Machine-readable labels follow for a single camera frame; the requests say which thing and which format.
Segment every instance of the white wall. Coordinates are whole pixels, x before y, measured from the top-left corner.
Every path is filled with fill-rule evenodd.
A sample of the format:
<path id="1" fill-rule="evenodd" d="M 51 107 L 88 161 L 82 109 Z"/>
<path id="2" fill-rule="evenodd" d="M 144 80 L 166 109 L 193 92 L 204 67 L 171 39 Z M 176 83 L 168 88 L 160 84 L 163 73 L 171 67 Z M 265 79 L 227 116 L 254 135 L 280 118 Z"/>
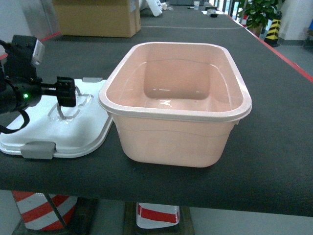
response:
<path id="1" fill-rule="evenodd" d="M 0 190 L 0 235 L 10 235 L 21 219 L 11 191 Z"/>
<path id="2" fill-rule="evenodd" d="M 30 36 L 25 15 L 16 0 L 0 0 L 0 39 L 12 41 L 14 34 Z M 4 54 L 0 46 L 0 56 Z"/>
<path id="3" fill-rule="evenodd" d="M 313 19 L 313 0 L 286 0 L 281 11 L 279 37 L 284 40 L 305 40 Z"/>

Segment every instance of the white plastic lid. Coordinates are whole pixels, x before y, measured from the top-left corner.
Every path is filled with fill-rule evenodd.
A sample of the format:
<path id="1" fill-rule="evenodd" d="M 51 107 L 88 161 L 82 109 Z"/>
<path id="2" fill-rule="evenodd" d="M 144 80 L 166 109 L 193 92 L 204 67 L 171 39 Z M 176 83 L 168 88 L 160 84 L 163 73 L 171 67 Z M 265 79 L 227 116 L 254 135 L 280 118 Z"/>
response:
<path id="1" fill-rule="evenodd" d="M 26 109 L 30 123 L 13 134 L 0 135 L 0 150 L 6 154 L 21 155 L 21 147 L 30 142 L 48 141 L 56 144 L 57 158 L 76 158 L 96 150 L 105 140 L 112 118 L 98 103 L 99 89 L 106 80 L 83 82 L 75 79 L 82 93 L 76 96 L 74 108 L 62 107 L 66 119 L 57 111 L 57 98 L 43 95 L 34 107 Z M 18 129 L 23 118 L 18 116 L 9 129 Z"/>

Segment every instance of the pink plastic basin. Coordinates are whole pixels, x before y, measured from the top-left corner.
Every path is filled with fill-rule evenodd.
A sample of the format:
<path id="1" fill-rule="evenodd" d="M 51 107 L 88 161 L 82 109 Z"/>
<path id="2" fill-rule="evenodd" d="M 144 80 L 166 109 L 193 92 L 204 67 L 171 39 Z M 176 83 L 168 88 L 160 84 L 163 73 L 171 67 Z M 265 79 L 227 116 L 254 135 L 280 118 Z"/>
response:
<path id="1" fill-rule="evenodd" d="M 125 154 L 139 162 L 206 167 L 252 108 L 229 52 L 193 43 L 134 46 L 108 78 L 100 105 Z"/>

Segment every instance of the cup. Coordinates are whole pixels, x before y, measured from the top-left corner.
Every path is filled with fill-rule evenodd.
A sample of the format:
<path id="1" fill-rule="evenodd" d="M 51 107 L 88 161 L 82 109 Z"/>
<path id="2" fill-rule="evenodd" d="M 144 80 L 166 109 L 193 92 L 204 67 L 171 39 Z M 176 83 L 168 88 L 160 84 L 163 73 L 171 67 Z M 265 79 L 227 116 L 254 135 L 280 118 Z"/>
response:
<path id="1" fill-rule="evenodd" d="M 200 2 L 199 1 L 194 1 L 194 10 L 199 10 L 199 5 L 200 5 Z"/>

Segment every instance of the floor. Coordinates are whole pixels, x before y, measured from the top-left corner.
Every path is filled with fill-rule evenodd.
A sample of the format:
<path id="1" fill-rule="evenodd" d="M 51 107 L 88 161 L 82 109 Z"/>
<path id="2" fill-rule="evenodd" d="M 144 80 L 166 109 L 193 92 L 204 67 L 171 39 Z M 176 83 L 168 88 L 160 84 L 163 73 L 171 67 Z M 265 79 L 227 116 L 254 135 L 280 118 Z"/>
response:
<path id="1" fill-rule="evenodd" d="M 313 48 L 275 48 L 313 76 Z M 190 208 L 196 235 L 312 235 L 313 218 Z M 101 200 L 90 235 L 122 235 L 124 202 Z"/>

